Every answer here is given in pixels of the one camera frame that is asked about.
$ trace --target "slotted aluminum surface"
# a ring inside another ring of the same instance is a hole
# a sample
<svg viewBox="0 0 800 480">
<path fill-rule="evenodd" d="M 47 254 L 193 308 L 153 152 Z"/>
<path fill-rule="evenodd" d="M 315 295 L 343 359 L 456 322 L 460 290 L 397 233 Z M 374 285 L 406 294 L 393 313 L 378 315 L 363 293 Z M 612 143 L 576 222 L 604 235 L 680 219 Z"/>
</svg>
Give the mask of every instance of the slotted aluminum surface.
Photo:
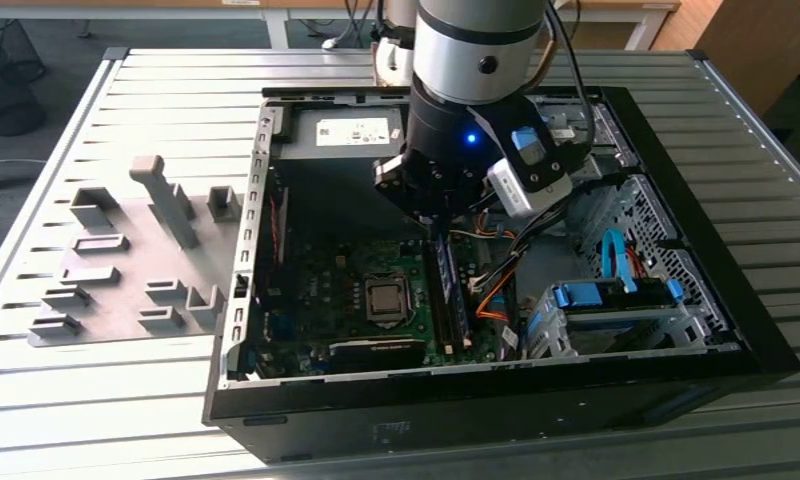
<svg viewBox="0 0 800 480">
<path fill-rule="evenodd" d="M 580 63 L 588 84 L 632 89 L 800 355 L 796 164 L 706 63 L 677 53 L 630 52 L 588 52 Z M 102 63 L 0 250 L 0 474 L 800 478 L 800 374 L 654 429 L 261 469 L 234 441 L 199 423 L 209 336 L 47 349 L 26 344 L 37 309 L 22 305 L 47 284 L 26 277 L 54 270 L 59 252 L 47 249 L 63 247 L 77 232 L 65 203 L 75 188 L 99 179 L 130 188 L 113 172 L 126 168 L 130 152 L 151 149 L 185 189 L 203 193 L 223 177 L 241 191 L 261 87 L 369 85 L 370 73 L 369 54 L 358 52 L 133 50 L 123 61 Z M 564 58 L 546 82 L 569 84 Z M 21 308 L 3 309 L 6 303 Z"/>
</svg>

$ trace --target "mesh trash can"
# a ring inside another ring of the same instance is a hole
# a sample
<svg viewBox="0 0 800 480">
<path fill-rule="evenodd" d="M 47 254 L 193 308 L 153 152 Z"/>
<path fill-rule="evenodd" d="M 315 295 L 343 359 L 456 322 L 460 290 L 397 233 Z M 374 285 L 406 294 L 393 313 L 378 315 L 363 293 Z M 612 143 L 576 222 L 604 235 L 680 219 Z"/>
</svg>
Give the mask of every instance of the mesh trash can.
<svg viewBox="0 0 800 480">
<path fill-rule="evenodd" d="M 0 75 L 0 136 L 13 137 L 37 129 L 45 113 L 25 83 Z"/>
<path fill-rule="evenodd" d="M 45 71 L 21 22 L 0 19 L 0 75 L 13 83 L 29 83 Z"/>
</svg>

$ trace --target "office desk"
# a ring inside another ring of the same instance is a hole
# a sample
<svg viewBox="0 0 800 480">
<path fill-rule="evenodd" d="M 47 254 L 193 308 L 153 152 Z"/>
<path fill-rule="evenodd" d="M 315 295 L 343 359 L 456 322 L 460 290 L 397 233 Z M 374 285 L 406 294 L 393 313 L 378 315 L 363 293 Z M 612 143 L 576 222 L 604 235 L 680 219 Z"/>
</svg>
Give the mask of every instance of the office desk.
<svg viewBox="0 0 800 480">
<path fill-rule="evenodd" d="M 581 23 L 628 24 L 630 33 L 621 47 L 625 50 L 648 50 L 664 18 L 676 10 L 678 3 L 680 0 L 654 3 L 641 0 L 581 0 Z M 255 19 L 266 22 L 271 48 L 289 48 L 289 20 L 347 18 L 342 0 L 0 0 L 0 18 L 3 17 L 86 20 Z M 569 6 L 561 10 L 561 17 L 564 22 L 574 19 L 574 10 Z"/>
<path fill-rule="evenodd" d="M 630 89 L 800 356 L 797 164 L 708 63 L 642 52 L 580 52 L 578 62 L 589 85 Z M 546 84 L 570 84 L 566 65 L 554 59 Z M 201 425 L 210 335 L 27 345 L 53 282 L 42 275 L 58 270 L 58 249 L 82 230 L 67 204 L 77 188 L 122 188 L 139 144 L 165 157 L 166 176 L 189 191 L 223 184 L 242 193 L 261 88 L 370 85 L 371 71 L 361 51 L 133 50 L 101 63 L 0 249 L 0 474 L 800 478 L 800 374 L 653 429 L 262 468 Z"/>
</svg>

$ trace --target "cpu socket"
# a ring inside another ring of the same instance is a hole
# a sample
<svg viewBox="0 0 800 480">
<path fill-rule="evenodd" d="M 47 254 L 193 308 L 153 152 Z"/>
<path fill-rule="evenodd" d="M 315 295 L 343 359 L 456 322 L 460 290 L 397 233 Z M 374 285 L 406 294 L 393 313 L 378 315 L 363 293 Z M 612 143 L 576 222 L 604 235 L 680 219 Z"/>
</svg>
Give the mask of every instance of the cpu socket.
<svg viewBox="0 0 800 480">
<path fill-rule="evenodd" d="M 381 328 L 393 328 L 409 319 L 406 285 L 403 275 L 371 274 L 363 278 L 366 318 Z"/>
</svg>

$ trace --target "motherboard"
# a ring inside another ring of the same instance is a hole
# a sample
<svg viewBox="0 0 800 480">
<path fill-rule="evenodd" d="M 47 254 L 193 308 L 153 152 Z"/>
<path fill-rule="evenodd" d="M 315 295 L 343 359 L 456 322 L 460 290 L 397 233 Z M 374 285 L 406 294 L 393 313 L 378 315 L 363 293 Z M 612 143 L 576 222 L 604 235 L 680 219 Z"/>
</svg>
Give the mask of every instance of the motherboard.
<svg viewBox="0 0 800 480">
<path fill-rule="evenodd" d="M 474 242 L 450 238 L 462 284 L 480 269 Z M 437 341 L 422 249 L 420 239 L 310 240 L 294 247 L 286 262 L 291 293 L 282 293 L 286 304 L 265 315 L 267 341 L 257 358 L 263 375 L 313 376 L 494 360 L 501 326 L 493 321 L 474 325 L 465 348 L 445 349 Z"/>
</svg>

